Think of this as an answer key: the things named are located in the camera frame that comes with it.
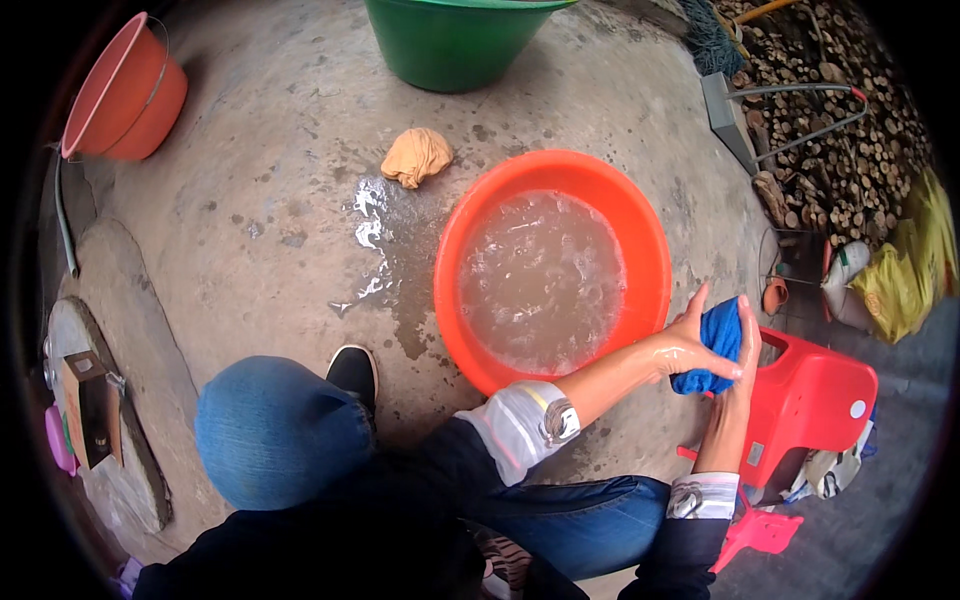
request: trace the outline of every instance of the cardboard box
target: cardboard box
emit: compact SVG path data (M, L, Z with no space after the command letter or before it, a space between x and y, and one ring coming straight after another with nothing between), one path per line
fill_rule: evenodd
M63 357L61 370L66 424L80 464L94 468L111 453L123 466L120 390L92 351Z

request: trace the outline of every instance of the green plastic basin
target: green plastic basin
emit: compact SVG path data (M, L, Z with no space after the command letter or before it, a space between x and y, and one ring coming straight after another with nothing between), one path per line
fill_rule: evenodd
M576 0L364 0L387 66L408 84L461 92L496 81L551 12Z

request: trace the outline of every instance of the orange cloth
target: orange cloth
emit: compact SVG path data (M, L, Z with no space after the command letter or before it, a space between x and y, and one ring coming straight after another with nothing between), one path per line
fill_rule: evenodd
M412 189L428 175L440 173L453 160L453 150L439 133L427 128L407 130L394 141L380 165L383 177Z

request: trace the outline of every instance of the soapy water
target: soapy water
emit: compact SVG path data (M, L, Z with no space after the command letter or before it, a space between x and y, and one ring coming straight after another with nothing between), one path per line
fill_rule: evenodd
M607 341L623 303L623 257L599 211L557 191L500 204L467 243L461 311L498 361L565 375Z

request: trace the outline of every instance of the bucket handle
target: bucket handle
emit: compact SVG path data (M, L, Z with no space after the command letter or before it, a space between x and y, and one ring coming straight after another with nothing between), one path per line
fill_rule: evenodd
M154 96L156 96L156 92L160 89L160 84L163 82L163 76L164 76L164 75L166 74L166 72L167 72L167 61L170 59L170 32L167 31L167 26L164 25L164 24L163 24L163 21L161 21L160 19L156 18L155 16L151 16L151 15L149 15L149 14L147 15L147 18L148 18L148 19L153 19L154 21L156 21L156 22L160 25L160 27L163 29L163 35L164 35L164 37L166 38L166 44L165 44L165 45L166 45L166 53L165 53L164 56L163 56L163 66L160 67L160 75L156 78L156 83L154 84L154 89L151 90L150 95L147 96L147 102L143 103L143 108L141 108L141 109L140 109L140 112L137 113L136 118L133 119L133 122L130 123L130 126L129 126L129 127L127 127L127 130L126 130L125 132L123 132L123 133L120 135L120 137L118 137L118 138L116 139L115 142L113 142L112 144L110 144L109 147L108 147L106 150L104 150L104 154L106 154L107 152L109 152L110 150L112 150L114 146L116 146L117 144L119 144L119 143L120 143L120 140L122 140L124 137L126 137L126 136L127 136L127 133L130 133L130 130L133 129L133 126L134 126L134 125L136 125L136 122L140 120L140 117L143 116L143 111L146 110L147 107L150 105L150 103L154 100Z

